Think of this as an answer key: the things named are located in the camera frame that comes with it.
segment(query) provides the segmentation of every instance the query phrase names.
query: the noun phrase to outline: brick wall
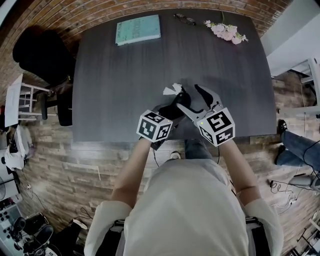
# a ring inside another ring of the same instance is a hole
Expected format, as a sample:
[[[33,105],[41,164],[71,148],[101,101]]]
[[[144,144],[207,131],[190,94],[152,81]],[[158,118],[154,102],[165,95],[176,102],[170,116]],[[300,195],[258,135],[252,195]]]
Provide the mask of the brick wall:
[[[13,61],[13,46],[24,29],[32,25],[56,30],[72,50],[83,31],[117,17],[149,10],[200,8],[249,16],[262,36],[290,2],[292,0],[19,0],[0,31],[0,103],[4,102],[7,86],[22,72]]]

